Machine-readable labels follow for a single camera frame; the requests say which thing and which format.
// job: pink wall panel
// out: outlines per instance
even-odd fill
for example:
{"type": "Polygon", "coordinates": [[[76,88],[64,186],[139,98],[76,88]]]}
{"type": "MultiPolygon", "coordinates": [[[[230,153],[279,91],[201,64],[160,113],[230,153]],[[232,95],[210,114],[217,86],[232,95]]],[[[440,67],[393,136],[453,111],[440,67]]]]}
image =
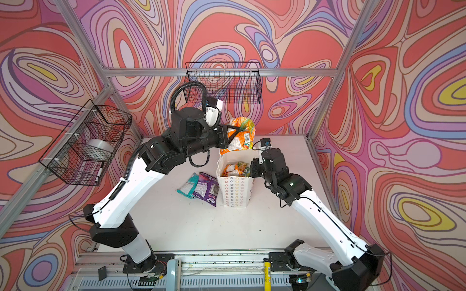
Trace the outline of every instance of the pink wall panel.
{"type": "Polygon", "coordinates": [[[102,84],[48,1],[0,4],[0,27],[0,202],[4,205],[102,84]]]}
{"type": "MultiPolygon", "coordinates": [[[[168,104],[181,77],[113,77],[143,135],[160,135],[168,127],[168,104]]],[[[274,92],[263,88],[260,104],[225,104],[222,122],[251,118],[257,134],[306,134],[330,81],[328,77],[279,77],[274,92]]],[[[178,108],[187,106],[178,97],[178,108]]]]}
{"type": "Polygon", "coordinates": [[[381,1],[313,134],[345,224],[393,253],[383,290],[466,290],[465,71],[464,1],[381,1]]]}
{"type": "Polygon", "coordinates": [[[182,68],[185,61],[206,60],[335,68],[362,5],[356,0],[73,3],[110,68],[182,68]]]}
{"type": "MultiPolygon", "coordinates": [[[[0,207],[77,110],[101,89],[53,0],[1,1],[0,207]]],[[[0,239],[0,290],[60,289],[77,254],[91,244],[68,214],[110,191],[137,143],[129,132],[99,187],[47,179],[0,239]]],[[[89,228],[83,219],[77,222],[89,228]]]]}

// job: purple snack bag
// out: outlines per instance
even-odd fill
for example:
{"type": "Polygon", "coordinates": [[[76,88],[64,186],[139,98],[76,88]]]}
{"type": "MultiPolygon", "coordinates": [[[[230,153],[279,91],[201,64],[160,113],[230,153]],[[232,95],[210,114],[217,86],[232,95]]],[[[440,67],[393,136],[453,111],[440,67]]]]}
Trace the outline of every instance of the purple snack bag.
{"type": "Polygon", "coordinates": [[[198,184],[196,185],[196,189],[194,190],[193,194],[196,197],[212,204],[213,206],[217,206],[216,201],[218,193],[219,182],[217,181],[217,178],[200,172],[198,184]]]}

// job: white tabletop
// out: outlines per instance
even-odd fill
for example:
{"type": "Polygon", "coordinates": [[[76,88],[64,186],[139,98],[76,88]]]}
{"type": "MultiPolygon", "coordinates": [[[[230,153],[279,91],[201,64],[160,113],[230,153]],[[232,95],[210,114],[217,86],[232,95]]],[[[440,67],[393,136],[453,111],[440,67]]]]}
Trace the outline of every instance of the white tabletop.
{"type": "MultiPolygon", "coordinates": [[[[273,148],[285,156],[291,173],[301,175],[328,206],[305,138],[300,135],[271,136],[273,148]]],[[[251,200],[245,209],[217,207],[200,199],[189,199],[176,192],[193,172],[215,176],[219,150],[211,150],[210,162],[195,168],[189,162],[177,166],[157,182],[134,206],[130,214],[139,233],[154,251],[232,250],[284,248],[296,239],[315,247],[328,246],[317,231],[290,207],[280,209],[279,199],[256,178],[251,200]]],[[[203,164],[206,154],[193,157],[203,164]]],[[[100,245],[98,251],[122,251],[100,245]]]]}

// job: black wire basket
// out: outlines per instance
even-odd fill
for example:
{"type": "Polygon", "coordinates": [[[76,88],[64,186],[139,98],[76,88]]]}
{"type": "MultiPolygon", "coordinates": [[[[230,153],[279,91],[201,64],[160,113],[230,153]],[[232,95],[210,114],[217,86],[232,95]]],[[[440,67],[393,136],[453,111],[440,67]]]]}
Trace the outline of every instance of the black wire basket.
{"type": "MultiPolygon", "coordinates": [[[[260,103],[262,80],[259,74],[260,63],[248,62],[187,62],[184,83],[203,83],[210,97],[224,103],[260,103]]],[[[198,87],[184,90],[186,103],[202,101],[198,87]]]]}
{"type": "Polygon", "coordinates": [[[51,159],[39,162],[66,184],[98,186],[124,135],[131,126],[131,114],[107,105],[94,105],[65,145],[51,159]]]}

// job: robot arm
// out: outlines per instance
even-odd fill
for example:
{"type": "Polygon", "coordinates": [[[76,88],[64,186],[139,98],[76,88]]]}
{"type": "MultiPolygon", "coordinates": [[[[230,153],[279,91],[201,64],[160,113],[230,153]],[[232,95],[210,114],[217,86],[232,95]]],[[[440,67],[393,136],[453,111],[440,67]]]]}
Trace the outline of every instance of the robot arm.
{"type": "Polygon", "coordinates": [[[367,245],[352,233],[317,197],[300,175],[289,172],[279,149],[270,149],[270,139],[260,140],[260,157],[251,163],[251,177],[262,177],[265,186],[285,206],[291,206],[321,234],[333,252],[314,248],[296,240],[285,249],[291,268],[306,266],[327,275],[341,291],[365,290],[379,275],[384,251],[367,245]]]}
{"type": "MultiPolygon", "coordinates": [[[[185,163],[187,158],[198,167],[192,162],[192,155],[209,154],[213,147],[226,149],[239,132],[237,127],[219,124],[221,102],[206,98],[205,93],[204,85],[199,82],[190,82],[175,90],[171,98],[172,126],[135,150],[118,185],[102,201],[84,208],[86,219],[94,224],[89,230],[92,240],[123,248],[140,272],[151,272],[157,257],[134,226],[129,215],[131,208],[174,167],[185,163]],[[202,111],[175,110],[176,96],[189,87],[199,87],[203,92],[202,111]],[[229,129],[235,131],[230,138],[227,137],[229,129]]],[[[331,276],[341,291],[365,290],[380,274],[384,252],[376,244],[367,246],[323,205],[300,175],[290,174],[280,150],[270,148],[270,139],[260,142],[260,158],[251,162],[251,177],[264,178],[266,187],[285,206],[301,213],[333,250],[316,249],[296,240],[285,250],[288,265],[310,267],[331,276]]]]}

